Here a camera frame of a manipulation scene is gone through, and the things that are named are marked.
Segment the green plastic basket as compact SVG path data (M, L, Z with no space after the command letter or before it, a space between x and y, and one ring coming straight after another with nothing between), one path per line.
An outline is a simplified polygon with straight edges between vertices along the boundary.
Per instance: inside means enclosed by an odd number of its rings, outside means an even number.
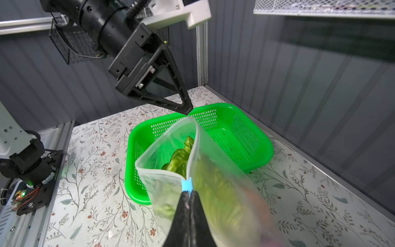
M238 107L217 103L194 108L190 114L216 144L245 173L266 165L274 155L269 137ZM150 205L146 188L135 168L138 158L174 123L184 118L172 113L145 120L130 133L124 187L137 204Z

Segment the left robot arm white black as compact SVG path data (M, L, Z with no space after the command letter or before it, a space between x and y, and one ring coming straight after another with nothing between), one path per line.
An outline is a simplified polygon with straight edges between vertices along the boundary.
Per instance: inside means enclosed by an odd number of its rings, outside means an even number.
M45 11L68 17L56 25L61 41L70 51L74 47L64 31L78 27L92 39L98 58L111 56L108 71L117 80L116 90L123 96L187 115L193 106L170 48L155 33L154 27L137 19L147 1L126 6L119 1L44 1ZM49 183L55 168L43 159L40 135L22 129L1 106L1 174L21 179L31 187Z

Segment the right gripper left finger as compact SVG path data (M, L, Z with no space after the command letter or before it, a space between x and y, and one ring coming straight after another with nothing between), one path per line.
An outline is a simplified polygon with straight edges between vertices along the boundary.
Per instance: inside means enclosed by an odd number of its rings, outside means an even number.
M183 191L180 195L174 219L163 247L189 247L190 195Z

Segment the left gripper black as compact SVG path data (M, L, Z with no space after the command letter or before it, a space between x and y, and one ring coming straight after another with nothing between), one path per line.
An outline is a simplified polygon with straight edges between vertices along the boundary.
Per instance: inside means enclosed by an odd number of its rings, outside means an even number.
M123 96L184 115L191 99L169 47L144 23L139 23L109 67Z

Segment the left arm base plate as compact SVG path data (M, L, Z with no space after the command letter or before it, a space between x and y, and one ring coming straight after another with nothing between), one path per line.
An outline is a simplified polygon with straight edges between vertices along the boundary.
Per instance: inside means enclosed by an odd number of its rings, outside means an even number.
M13 198L15 207L13 210L18 216L33 213L38 209L49 206L52 199L60 166L64 160L64 152L62 150L50 150L49 153L42 158L42 163L52 169L49 177L36 185L32 182L27 183L21 193Z

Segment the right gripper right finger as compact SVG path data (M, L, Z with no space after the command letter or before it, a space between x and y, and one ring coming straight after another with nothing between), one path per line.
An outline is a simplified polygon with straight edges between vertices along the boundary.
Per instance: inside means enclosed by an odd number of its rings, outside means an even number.
M204 209L196 191L190 194L190 247L217 247L211 234Z

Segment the clear zip top bag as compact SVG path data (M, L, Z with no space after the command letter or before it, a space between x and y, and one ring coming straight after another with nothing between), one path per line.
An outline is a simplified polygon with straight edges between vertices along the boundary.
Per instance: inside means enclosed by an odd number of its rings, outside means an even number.
M169 247L281 247L254 183L192 117L173 124L136 161Z

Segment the napa cabbage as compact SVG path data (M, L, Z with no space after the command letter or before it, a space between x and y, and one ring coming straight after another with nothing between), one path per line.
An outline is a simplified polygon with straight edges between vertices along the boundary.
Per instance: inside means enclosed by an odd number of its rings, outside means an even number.
M165 220L168 235L183 191L199 194L215 243L227 247L247 247L253 239L251 207L247 189L251 183L237 165L206 133L196 135L189 155L187 177L172 188L164 185L159 194L166 198L155 207L156 216Z

